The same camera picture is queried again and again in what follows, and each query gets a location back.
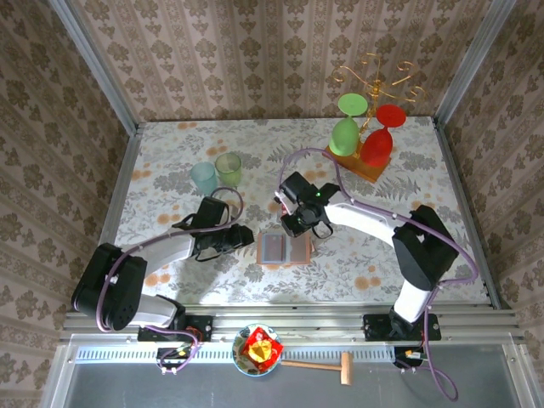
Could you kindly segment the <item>clear acrylic card box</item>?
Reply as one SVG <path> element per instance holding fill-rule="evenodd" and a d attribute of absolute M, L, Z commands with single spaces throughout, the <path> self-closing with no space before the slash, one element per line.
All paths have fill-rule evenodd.
<path fill-rule="evenodd" d="M 300 210 L 299 201 L 296 197 L 290 197 L 284 192 L 276 191 L 274 202 L 278 205 L 278 209 L 275 211 L 276 219 L 278 221 L 281 220 L 281 205 L 284 205 L 287 208 L 289 214 L 299 213 L 301 216 L 303 216 Z"/>

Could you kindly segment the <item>pink leather card holder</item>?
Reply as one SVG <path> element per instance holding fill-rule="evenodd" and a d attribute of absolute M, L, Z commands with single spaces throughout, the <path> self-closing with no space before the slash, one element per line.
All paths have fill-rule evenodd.
<path fill-rule="evenodd" d="M 259 265 L 307 265 L 313 246 L 309 235 L 292 238 L 285 233 L 261 233 L 258 235 L 257 264 Z"/>

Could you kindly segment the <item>green frosted cup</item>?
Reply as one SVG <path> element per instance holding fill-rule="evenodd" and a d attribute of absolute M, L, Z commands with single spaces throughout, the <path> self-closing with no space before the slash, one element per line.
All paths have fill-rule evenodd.
<path fill-rule="evenodd" d="M 237 187 L 241 181 L 241 159 L 233 152 L 223 153 L 215 161 L 218 177 L 223 185 Z"/>

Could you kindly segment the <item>blue frosted cup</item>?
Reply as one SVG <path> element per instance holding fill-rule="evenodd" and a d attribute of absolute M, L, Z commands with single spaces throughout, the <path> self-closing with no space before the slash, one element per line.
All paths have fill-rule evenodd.
<path fill-rule="evenodd" d="M 190 169 L 190 177 L 196 188 L 205 196 L 211 195 L 218 187 L 215 166 L 211 162 L 195 164 Z"/>

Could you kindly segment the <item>green plastic wine glass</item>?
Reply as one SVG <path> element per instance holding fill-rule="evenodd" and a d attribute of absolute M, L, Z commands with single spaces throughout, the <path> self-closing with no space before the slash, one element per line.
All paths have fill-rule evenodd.
<path fill-rule="evenodd" d="M 360 94 L 346 93 L 339 98 L 337 105 L 345 117 L 332 129 L 328 147 L 336 156 L 351 156 L 360 140 L 360 127 L 354 118 L 366 113 L 368 102 Z"/>

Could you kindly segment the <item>red plastic wine glass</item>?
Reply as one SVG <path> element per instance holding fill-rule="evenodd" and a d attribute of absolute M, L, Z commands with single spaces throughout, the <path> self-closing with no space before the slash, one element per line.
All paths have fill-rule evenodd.
<path fill-rule="evenodd" d="M 382 105 L 377 109 L 376 119 L 381 128 L 372 132 L 360 150 L 360 159 L 370 167 L 383 167 L 388 164 L 393 149 L 390 128 L 398 128 L 405 123 L 406 114 L 397 105 Z"/>

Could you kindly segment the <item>red and yellow wrapper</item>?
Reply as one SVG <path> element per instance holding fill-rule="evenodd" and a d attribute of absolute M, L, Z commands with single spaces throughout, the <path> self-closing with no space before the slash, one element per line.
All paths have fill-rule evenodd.
<path fill-rule="evenodd" d="M 266 371 L 281 357 L 283 345 L 258 327 L 247 338 L 241 351 L 259 371 Z"/>

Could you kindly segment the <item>patterned ceramic bowl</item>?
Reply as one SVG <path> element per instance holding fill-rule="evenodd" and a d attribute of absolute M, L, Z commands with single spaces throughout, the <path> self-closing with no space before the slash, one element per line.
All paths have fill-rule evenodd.
<path fill-rule="evenodd" d="M 278 359 L 278 361 L 274 365 L 272 365 L 268 370 L 259 371 L 256 368 L 256 366 L 245 355 L 241 353 L 247 338 L 258 327 L 262 327 L 272 338 L 279 340 L 280 343 L 282 344 L 281 339 L 279 335 L 277 334 L 277 332 L 271 327 L 263 325 L 263 324 L 251 324 L 242 328 L 240 331 L 238 331 L 238 333 L 235 336 L 234 342 L 232 344 L 232 358 L 237 369 L 243 374 L 248 375 L 249 377 L 261 377 L 272 372 L 272 370 L 278 365 L 278 363 L 281 360 L 281 355 L 280 355 L 280 358 Z"/>

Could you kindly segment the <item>black connector board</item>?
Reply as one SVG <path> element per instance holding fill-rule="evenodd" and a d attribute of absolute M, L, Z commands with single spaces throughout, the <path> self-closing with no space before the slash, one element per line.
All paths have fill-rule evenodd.
<path fill-rule="evenodd" d="M 156 364 L 163 374 L 176 373 L 190 357 L 191 346 L 177 348 L 159 348 L 156 352 Z"/>
<path fill-rule="evenodd" d="M 394 365 L 398 368 L 419 367 L 423 364 L 425 354 L 422 347 L 394 347 Z"/>

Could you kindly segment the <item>small wooden mallet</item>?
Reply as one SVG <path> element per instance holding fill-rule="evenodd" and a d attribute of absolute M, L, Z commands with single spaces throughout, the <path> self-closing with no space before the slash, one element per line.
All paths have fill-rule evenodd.
<path fill-rule="evenodd" d="M 280 363 L 286 367 L 296 367 L 303 369 L 322 370 L 322 371 L 337 371 L 340 375 L 340 384 L 351 386 L 353 383 L 353 355 L 349 352 L 341 353 L 341 361 L 339 365 L 312 363 L 294 360 L 282 360 Z"/>

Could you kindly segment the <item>grey metal shelf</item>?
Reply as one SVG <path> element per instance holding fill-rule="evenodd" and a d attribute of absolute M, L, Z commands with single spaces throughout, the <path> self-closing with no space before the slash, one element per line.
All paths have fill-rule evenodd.
<path fill-rule="evenodd" d="M 401 370 L 390 362 L 354 362 L 353 383 L 344 386 L 335 371 L 283 365 L 249 377 L 234 362 L 191 361 L 179 374 L 162 374 L 156 363 L 75 361 L 80 347 L 126 345 L 143 344 L 93 335 L 60 346 L 39 408 L 544 408 L 528 349 L 512 342 L 432 346 L 457 402 L 423 368 Z"/>

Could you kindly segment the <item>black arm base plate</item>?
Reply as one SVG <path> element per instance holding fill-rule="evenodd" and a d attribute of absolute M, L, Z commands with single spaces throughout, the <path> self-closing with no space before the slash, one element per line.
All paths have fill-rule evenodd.
<path fill-rule="evenodd" d="M 424 337 L 429 341 L 442 339 L 438 318 L 435 314 L 428 316 L 428 324 L 424 325 L 421 316 L 416 323 L 406 324 L 392 319 L 388 314 L 365 314 L 362 320 L 365 340 L 368 342 L 381 341 L 419 341 Z"/>
<path fill-rule="evenodd" d="M 177 317 L 166 328 L 160 331 L 152 331 L 148 328 L 139 328 L 139 342 L 186 342 L 190 343 L 193 339 L 185 334 L 176 334 L 176 332 L 190 332 L 199 342 L 210 342 L 213 332 L 213 317 L 211 315 L 184 315 Z"/>

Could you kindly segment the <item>long aluminium frame rail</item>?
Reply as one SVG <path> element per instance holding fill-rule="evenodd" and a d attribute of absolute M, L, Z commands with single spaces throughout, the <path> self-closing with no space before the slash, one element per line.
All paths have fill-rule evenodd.
<path fill-rule="evenodd" d="M 362 344 L 374 325 L 368 315 L 385 315 L 387 306 L 272 305 L 212 308 L 193 306 L 187 315 L 212 317 L 212 341 L 227 343 L 244 326 L 261 323 L 276 330 L 286 345 Z M 482 305 L 438 305 L 429 316 L 429 337 L 446 344 L 522 343 L 524 330 L 514 312 Z"/>

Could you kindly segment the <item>aluminium table rail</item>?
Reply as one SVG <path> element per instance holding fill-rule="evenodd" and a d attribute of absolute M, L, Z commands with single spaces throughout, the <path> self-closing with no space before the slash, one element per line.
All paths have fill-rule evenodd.
<path fill-rule="evenodd" d="M 475 263 L 479 267 L 479 276 L 484 282 L 484 286 L 487 290 L 488 298 L 490 300 L 490 305 L 494 309 L 503 309 L 502 300 L 499 296 L 498 291 L 496 290 L 496 284 L 493 280 L 492 273 L 490 272 L 485 257 L 484 248 L 482 247 L 481 241 L 479 239 L 477 225 L 473 220 L 473 215 L 471 214 L 471 207 L 465 194 L 461 177 L 459 175 L 459 172 L 457 171 L 455 157 L 451 152 L 451 148 L 445 135 L 445 130 L 437 119 L 432 117 L 432 122 L 445 161 L 445 165 L 450 175 L 450 181 L 452 182 L 453 190 L 455 192 L 458 206 L 460 208 L 462 219 L 467 231 L 467 238 L 473 251 Z"/>
<path fill-rule="evenodd" d="M 102 324 L 110 327 L 116 320 L 133 318 L 145 277 L 145 261 L 114 244 L 140 141 L 138 133 L 128 142 L 99 246 L 71 298 L 74 310 L 92 318 L 99 315 Z"/>

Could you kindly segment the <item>aluminium frame post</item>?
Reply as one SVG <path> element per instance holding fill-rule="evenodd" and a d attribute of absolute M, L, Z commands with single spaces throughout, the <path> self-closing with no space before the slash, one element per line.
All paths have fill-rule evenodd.
<path fill-rule="evenodd" d="M 512 13 L 515 3 L 516 0 L 492 0 L 434 115 L 437 125 L 443 128 L 453 116 L 501 28 Z"/>
<path fill-rule="evenodd" d="M 90 31 L 84 25 L 82 18 L 78 15 L 70 0 L 49 0 L 49 2 L 75 43 L 76 49 L 88 65 L 128 136 L 133 137 L 137 133 L 138 122 L 130 111 L 121 89 L 116 85 L 105 60 L 99 53 L 98 44 L 92 39 Z"/>

